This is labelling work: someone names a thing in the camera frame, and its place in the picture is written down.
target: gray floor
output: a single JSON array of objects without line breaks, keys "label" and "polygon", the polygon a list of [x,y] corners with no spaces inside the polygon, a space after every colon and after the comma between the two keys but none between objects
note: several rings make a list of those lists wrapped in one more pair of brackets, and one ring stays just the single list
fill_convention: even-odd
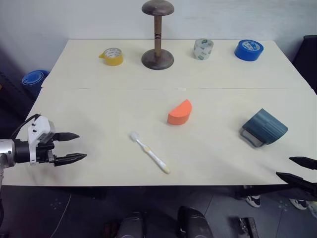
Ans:
[{"label": "gray floor", "polygon": [[[102,196],[72,197],[55,238],[99,238],[103,225],[120,220],[133,210],[146,212],[150,238],[175,238],[178,208],[182,205],[201,211],[215,238],[240,238],[237,217],[253,217],[260,238],[316,238],[317,220],[308,210],[294,208],[276,193],[262,196],[261,208],[252,208],[232,196],[236,187],[167,186],[112,187]],[[70,193],[51,188],[3,186],[5,210],[2,232],[10,238],[49,238],[68,202]]]}]

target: blue object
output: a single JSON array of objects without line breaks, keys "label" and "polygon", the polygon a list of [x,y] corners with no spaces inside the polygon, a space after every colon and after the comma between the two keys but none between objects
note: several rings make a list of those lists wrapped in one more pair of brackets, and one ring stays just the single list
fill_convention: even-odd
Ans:
[{"label": "blue object", "polygon": [[[283,123],[264,109],[259,110],[242,128],[262,144],[267,145],[275,142],[288,131],[288,128]],[[250,138],[245,133],[241,133],[241,135],[256,147],[262,145],[257,146],[254,144],[253,138]]]},{"label": "blue object", "polygon": [[253,40],[242,40],[239,41],[234,54],[239,59],[245,61],[255,61],[258,59],[263,50],[264,47],[259,42]]},{"label": "blue object", "polygon": [[50,72],[46,70],[35,70],[26,74],[22,79],[24,87],[36,99],[42,88],[42,83]]}]

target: toothbrush handle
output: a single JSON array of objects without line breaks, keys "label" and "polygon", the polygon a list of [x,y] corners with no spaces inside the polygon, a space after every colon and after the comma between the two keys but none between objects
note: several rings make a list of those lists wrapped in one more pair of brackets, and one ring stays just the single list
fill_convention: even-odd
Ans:
[{"label": "toothbrush handle", "polygon": [[157,157],[156,154],[154,154],[152,150],[149,148],[149,146],[145,146],[143,147],[143,149],[154,160],[154,162],[160,167],[160,169],[164,173],[166,174],[170,173],[170,170],[167,167],[166,163],[163,160],[161,160],[159,157]]}]

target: white wall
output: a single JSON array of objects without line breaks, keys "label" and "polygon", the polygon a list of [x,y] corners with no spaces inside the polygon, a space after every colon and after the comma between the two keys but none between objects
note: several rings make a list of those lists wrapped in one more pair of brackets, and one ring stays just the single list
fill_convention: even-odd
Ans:
[{"label": "white wall", "polygon": [[[317,0],[170,0],[165,39],[275,40],[291,60],[317,34]],[[68,38],[152,39],[145,0],[0,0],[0,47],[25,71],[51,69]]]}]

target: clear tape roll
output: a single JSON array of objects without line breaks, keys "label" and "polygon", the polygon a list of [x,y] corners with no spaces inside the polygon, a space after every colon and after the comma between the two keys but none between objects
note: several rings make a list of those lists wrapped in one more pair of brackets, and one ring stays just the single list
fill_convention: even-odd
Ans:
[{"label": "clear tape roll", "polygon": [[198,39],[194,44],[194,55],[198,60],[206,60],[211,54],[213,41],[209,39]]}]

